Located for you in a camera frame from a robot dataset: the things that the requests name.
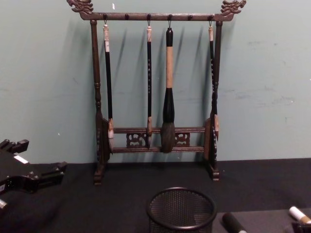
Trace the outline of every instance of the wooden brush stand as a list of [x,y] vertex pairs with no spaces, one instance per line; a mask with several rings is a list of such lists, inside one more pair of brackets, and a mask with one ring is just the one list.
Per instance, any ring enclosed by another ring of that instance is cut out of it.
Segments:
[[[93,12],[91,0],[67,0],[73,7],[74,12],[78,12],[83,20],[89,20],[91,25],[93,73],[95,87],[96,106],[96,152],[97,168],[94,174],[94,184],[100,185],[104,176],[105,165],[110,158],[110,148],[108,141],[108,121],[103,118],[101,110],[101,78],[97,42],[97,21],[98,20],[145,20],[145,21],[216,21],[216,45],[214,59],[214,76],[219,78],[220,70],[220,41],[223,22],[231,21],[235,14],[241,12],[246,4],[246,0],[227,2],[223,1],[221,13],[219,14],[158,14],[158,13],[96,13]],[[204,155],[205,164],[211,178],[219,180],[217,169],[217,147],[215,134],[212,133],[207,121],[203,127],[176,127],[175,145],[172,152],[201,152]],[[147,148],[147,128],[114,128],[114,133],[126,135],[126,147],[116,147],[113,153],[135,153],[135,152],[161,152],[161,147]],[[160,128],[153,128],[152,133],[160,133]],[[191,146],[191,133],[203,133],[204,145]]]

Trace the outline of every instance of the painted wall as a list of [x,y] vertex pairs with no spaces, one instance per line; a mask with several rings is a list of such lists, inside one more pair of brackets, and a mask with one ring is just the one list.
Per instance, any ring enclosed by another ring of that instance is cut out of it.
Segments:
[[[217,13],[220,0],[94,0],[95,12]],[[309,157],[310,1],[249,0],[223,26],[218,160]],[[115,127],[147,122],[147,22],[108,22]],[[162,124],[167,22],[153,27],[153,126]],[[102,110],[107,117],[103,22],[98,24]],[[175,125],[210,112],[206,22],[172,22]],[[2,0],[0,139],[29,139],[31,163],[95,161],[90,25],[65,0]],[[116,137],[116,146],[125,136]],[[192,137],[193,144],[200,137]],[[193,161],[193,153],[114,154],[111,162]]]

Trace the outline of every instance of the decorative fretwork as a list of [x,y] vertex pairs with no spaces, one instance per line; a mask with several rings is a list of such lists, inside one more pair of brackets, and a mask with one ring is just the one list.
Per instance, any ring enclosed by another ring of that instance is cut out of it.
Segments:
[[189,146],[190,146],[190,133],[175,134],[175,147],[189,147]]
[[127,133],[126,147],[127,148],[143,148],[147,144],[147,136],[145,133]]

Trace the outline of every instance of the dragon head carving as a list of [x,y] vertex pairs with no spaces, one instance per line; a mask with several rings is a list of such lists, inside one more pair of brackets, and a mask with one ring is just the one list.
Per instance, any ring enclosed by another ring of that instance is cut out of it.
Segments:
[[69,6],[74,6],[72,10],[74,12],[84,12],[86,14],[92,14],[93,4],[91,0],[67,0]]
[[222,5],[222,15],[223,16],[227,16],[229,14],[238,14],[241,12],[241,10],[239,10],[240,8],[243,8],[246,4],[246,0],[242,0],[242,1],[237,1],[234,0],[232,2],[229,1],[223,1],[223,5]]

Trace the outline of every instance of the hook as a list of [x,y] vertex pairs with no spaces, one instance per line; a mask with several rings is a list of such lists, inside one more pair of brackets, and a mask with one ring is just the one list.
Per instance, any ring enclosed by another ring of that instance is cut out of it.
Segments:
[[148,14],[148,15],[147,15],[148,26],[150,26],[150,18],[151,18],[151,14]]
[[213,18],[214,18],[214,15],[209,15],[209,16],[207,17],[207,20],[208,20],[208,21],[211,21]]
[[168,17],[168,20],[169,20],[169,28],[171,27],[172,17],[173,17],[173,15],[172,15],[172,14],[170,14],[170,15],[169,15],[169,17]]
[[104,23],[106,24],[107,23],[107,14],[104,14],[103,18],[104,18]]

